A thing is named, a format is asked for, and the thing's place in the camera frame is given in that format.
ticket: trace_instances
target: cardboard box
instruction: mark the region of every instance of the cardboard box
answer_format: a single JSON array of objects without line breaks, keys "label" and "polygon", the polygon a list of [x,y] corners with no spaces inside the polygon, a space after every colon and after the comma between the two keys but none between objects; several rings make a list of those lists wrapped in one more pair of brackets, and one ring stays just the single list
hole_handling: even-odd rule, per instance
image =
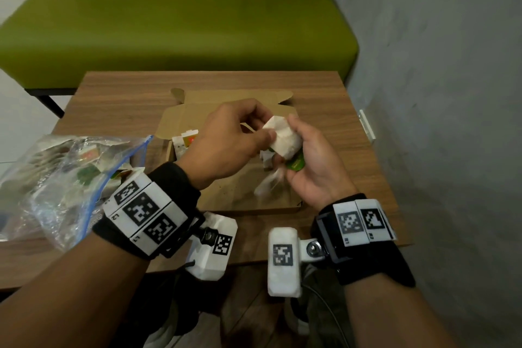
[{"label": "cardboard box", "polygon": [[[171,90],[180,102],[163,112],[156,136],[172,142],[173,136],[192,129],[200,129],[207,115],[221,103],[245,98],[256,98],[267,106],[273,114],[287,116],[296,113],[291,106],[280,105],[292,97],[288,90],[269,91],[264,89],[183,91]],[[172,143],[167,149],[167,160],[175,160]],[[284,182],[277,186],[268,198],[260,199],[254,189],[271,171],[265,171],[259,157],[253,158],[234,176],[216,180],[201,192],[198,208],[218,214],[271,214],[297,212],[301,198]]]}]

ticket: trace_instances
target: person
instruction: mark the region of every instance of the person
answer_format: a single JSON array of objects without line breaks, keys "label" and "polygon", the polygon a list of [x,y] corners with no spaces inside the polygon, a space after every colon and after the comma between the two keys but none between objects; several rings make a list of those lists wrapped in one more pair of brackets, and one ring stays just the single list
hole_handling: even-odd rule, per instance
[{"label": "person", "polygon": [[[276,137],[274,131],[262,129],[270,117],[269,109],[253,99],[219,106],[176,162],[192,187],[202,190],[231,176],[267,149]],[[289,116],[288,122],[303,137],[306,166],[285,173],[301,198],[319,211],[357,193],[343,161],[323,134],[297,116]],[[148,265],[149,261],[98,234],[89,234],[0,304],[1,345],[107,346]],[[357,347],[456,346],[417,288],[375,274],[343,289]]]}]

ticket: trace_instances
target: gray wall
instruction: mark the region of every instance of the gray wall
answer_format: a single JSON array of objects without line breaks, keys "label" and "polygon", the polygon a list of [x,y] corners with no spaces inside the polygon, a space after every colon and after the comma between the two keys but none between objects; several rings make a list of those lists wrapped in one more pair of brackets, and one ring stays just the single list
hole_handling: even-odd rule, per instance
[{"label": "gray wall", "polygon": [[522,0],[336,2],[418,285],[463,345],[520,346]]}]

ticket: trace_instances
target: wooden table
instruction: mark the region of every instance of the wooden table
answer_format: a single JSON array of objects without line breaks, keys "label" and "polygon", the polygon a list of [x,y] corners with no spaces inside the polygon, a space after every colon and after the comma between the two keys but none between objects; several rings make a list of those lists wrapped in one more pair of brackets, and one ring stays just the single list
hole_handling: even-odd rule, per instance
[{"label": "wooden table", "polygon": [[[356,111],[336,72],[91,72],[70,100],[54,134],[146,136],[154,134],[166,107],[177,101],[171,88],[290,89],[290,104],[299,116],[318,127],[336,148],[357,187],[376,198],[395,229],[399,245],[411,243],[394,195],[377,163]],[[166,141],[154,139],[147,150],[147,170],[165,160]],[[314,211],[304,206],[293,214],[242,215],[230,264],[267,259],[268,232],[291,226],[309,237]],[[149,272],[182,265],[188,244],[171,259],[158,257]],[[0,244],[0,289],[22,286],[60,252],[45,240]]]}]

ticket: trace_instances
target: green upholstered seat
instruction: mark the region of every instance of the green upholstered seat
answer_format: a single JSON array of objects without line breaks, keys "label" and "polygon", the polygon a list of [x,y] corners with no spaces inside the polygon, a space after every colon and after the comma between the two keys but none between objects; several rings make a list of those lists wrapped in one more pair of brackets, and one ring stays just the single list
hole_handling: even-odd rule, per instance
[{"label": "green upholstered seat", "polygon": [[25,89],[86,71],[335,70],[356,39],[332,0],[27,0],[0,27],[0,68]]}]

